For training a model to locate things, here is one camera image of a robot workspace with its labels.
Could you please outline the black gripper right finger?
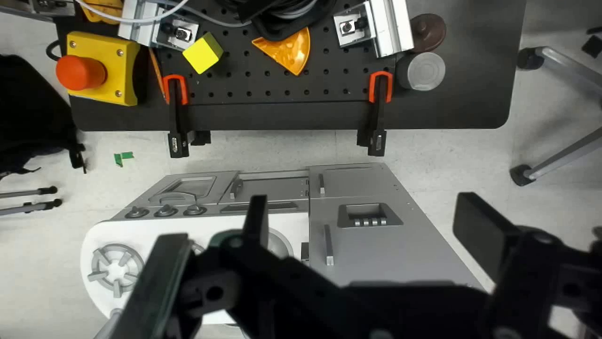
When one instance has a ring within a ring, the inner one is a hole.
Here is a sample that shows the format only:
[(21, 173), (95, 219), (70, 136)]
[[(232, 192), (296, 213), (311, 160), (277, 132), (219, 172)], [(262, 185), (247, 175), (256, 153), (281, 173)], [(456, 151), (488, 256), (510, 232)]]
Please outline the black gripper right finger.
[(454, 236), (495, 283), (482, 320), (486, 335), (565, 339), (550, 326), (552, 311), (565, 307), (601, 339), (601, 241), (589, 251), (569, 247), (541, 228), (516, 226), (475, 192), (458, 196)]

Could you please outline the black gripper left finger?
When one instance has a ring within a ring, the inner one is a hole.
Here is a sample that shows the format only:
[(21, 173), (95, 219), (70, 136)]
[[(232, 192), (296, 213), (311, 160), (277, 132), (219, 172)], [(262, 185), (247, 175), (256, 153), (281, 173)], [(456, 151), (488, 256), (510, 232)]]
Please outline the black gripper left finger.
[(241, 230), (196, 254), (187, 234), (159, 236), (112, 339), (194, 339), (228, 313), (253, 339), (349, 339), (349, 298), (294, 258), (268, 249), (268, 198)]

